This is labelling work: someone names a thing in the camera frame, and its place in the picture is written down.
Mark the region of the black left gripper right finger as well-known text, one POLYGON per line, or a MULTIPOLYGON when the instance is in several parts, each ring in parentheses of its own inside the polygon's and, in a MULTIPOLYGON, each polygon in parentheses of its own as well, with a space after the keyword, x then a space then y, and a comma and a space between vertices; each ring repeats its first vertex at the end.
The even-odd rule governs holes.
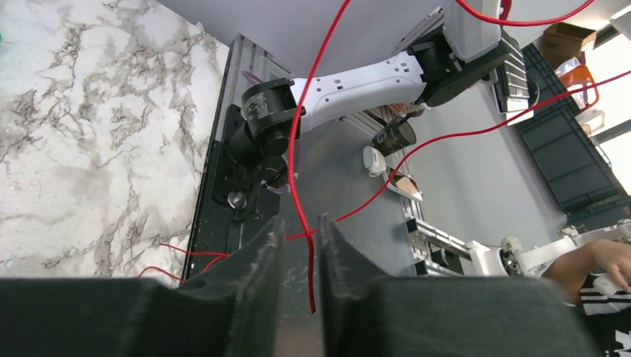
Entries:
POLYGON ((326 356, 596 356, 548 283, 525 277, 395 277, 318 218, 326 356))

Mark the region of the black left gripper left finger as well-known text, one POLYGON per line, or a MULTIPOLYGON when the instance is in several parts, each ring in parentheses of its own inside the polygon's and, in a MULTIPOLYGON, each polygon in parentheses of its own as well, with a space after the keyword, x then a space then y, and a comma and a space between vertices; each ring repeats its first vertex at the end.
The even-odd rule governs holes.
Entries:
POLYGON ((3 356, 272 356, 285 224, 172 289, 147 278, 1 281, 3 356))

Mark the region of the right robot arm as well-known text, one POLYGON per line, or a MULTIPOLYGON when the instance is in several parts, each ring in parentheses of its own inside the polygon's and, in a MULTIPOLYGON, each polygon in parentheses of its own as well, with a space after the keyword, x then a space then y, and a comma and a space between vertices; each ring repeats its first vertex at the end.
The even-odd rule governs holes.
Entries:
POLYGON ((394 56, 324 77, 280 78, 251 86, 241 97, 245 123, 226 141, 236 164, 256 167, 289 146, 295 112, 298 133, 378 106, 441 106, 501 65, 516 44, 500 25, 451 5, 443 24, 394 56))

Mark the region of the person forearm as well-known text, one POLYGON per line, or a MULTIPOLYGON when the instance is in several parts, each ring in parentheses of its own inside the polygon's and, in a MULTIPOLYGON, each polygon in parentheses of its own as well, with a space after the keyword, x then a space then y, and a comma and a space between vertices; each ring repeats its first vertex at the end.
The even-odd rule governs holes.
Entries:
POLYGON ((566 301, 580 303, 580 289, 596 268, 602 268, 611 281, 630 291, 630 246, 622 242, 598 240, 558 257, 542 276, 556 283, 566 301))

